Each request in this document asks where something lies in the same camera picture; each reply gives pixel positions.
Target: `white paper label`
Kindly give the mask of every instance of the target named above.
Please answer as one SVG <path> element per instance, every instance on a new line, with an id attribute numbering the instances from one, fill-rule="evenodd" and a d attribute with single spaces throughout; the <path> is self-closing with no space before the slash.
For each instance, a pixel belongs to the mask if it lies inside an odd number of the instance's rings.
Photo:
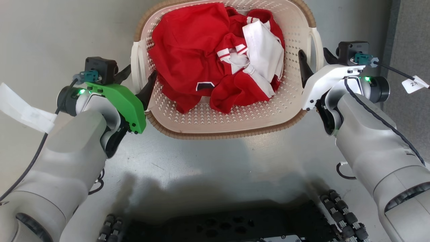
<path id="1" fill-rule="evenodd" d="M 407 93 L 413 93 L 423 87 L 428 88 L 429 85 L 421 80 L 419 77 L 414 76 L 415 80 L 405 80 L 402 82 L 403 87 L 405 88 Z"/>

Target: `perforated basket wall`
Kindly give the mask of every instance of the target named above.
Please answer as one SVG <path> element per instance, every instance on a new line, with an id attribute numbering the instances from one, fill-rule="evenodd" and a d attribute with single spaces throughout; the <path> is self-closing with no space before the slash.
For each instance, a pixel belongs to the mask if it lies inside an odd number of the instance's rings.
<path id="1" fill-rule="evenodd" d="M 161 17 L 178 8 L 213 2 L 172 0 L 162 2 L 148 10 L 138 24 L 135 34 L 136 49 L 132 51 L 135 92 L 144 86 L 155 69 L 147 50 L 154 45 L 152 31 Z M 302 0 L 225 0 L 221 2 L 225 6 L 234 7 L 240 13 L 246 13 L 252 9 L 267 9 L 273 13 L 275 21 L 283 31 L 286 45 L 282 83 L 269 102 L 259 102 L 245 107 L 235 106 L 230 114 L 223 114 L 212 110 L 209 106 L 209 98 L 203 97 L 194 109 L 182 114 L 176 111 L 175 102 L 161 92 L 162 85 L 156 82 L 146 116 L 156 129 L 170 137 L 206 140 L 269 133 L 294 125 L 306 113 L 301 109 L 303 89 L 298 51 L 303 50 L 310 60 L 312 37 L 316 46 L 317 69 L 323 65 L 321 39 L 308 6 Z M 136 71 L 142 77 L 136 77 Z"/>

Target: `white tag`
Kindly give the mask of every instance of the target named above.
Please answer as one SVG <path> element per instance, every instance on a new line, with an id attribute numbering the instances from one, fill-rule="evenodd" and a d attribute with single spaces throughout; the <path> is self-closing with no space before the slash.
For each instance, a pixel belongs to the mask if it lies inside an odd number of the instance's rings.
<path id="1" fill-rule="evenodd" d="M 4 83 L 0 85 L 0 110 L 16 121 L 43 133 L 51 132 L 57 117 L 56 114 L 30 106 Z"/>
<path id="2" fill-rule="evenodd" d="M 423 87 L 428 88 L 429 85 L 425 83 L 421 78 L 418 76 L 414 76 L 415 80 L 405 80 L 402 82 L 403 87 L 405 88 L 407 93 L 413 93 Z"/>

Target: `green plastic part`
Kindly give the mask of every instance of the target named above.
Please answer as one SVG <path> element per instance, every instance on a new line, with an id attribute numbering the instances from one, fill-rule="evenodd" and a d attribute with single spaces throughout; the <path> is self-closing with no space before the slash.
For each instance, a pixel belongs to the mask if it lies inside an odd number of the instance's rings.
<path id="1" fill-rule="evenodd" d="M 92 92 L 105 96 L 126 119 L 132 132 L 142 133 L 146 128 L 146 117 L 142 102 L 125 86 L 118 84 L 99 85 L 86 82 Z"/>

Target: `floor scratch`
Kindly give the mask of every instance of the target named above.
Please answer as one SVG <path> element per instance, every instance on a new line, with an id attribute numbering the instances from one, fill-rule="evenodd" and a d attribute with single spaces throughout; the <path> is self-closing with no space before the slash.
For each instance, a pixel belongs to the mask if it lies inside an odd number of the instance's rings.
<path id="1" fill-rule="evenodd" d="M 156 164 L 154 164 L 154 163 L 151 163 L 151 164 L 155 165 L 156 167 L 160 168 L 160 169 L 161 169 L 161 170 L 163 170 L 163 171 L 166 171 L 166 170 L 164 170 L 163 168 L 159 167 L 158 165 L 156 165 Z"/>

